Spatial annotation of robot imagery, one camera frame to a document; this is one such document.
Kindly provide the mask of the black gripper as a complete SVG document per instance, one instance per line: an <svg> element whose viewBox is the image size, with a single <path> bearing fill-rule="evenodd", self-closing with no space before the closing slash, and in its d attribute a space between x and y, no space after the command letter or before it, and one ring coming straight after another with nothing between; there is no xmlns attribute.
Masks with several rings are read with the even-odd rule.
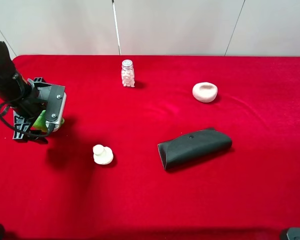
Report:
<svg viewBox="0 0 300 240"><path fill-rule="evenodd" d="M14 103L14 128L29 132L31 120L45 110L45 119L49 123L60 123L66 103L65 87L47 83L42 77L27 80L27 86L21 99ZM16 142L27 142L30 137L18 131L13 132Z"/></svg>

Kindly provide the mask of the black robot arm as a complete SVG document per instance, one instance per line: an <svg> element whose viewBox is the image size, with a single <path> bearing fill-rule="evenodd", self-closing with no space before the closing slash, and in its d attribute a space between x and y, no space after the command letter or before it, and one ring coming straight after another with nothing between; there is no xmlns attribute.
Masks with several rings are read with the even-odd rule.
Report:
<svg viewBox="0 0 300 240"><path fill-rule="evenodd" d="M16 142L47 144L47 137L64 123L65 87L42 77L24 79L1 40L0 99L0 121L13 130Z"/></svg>

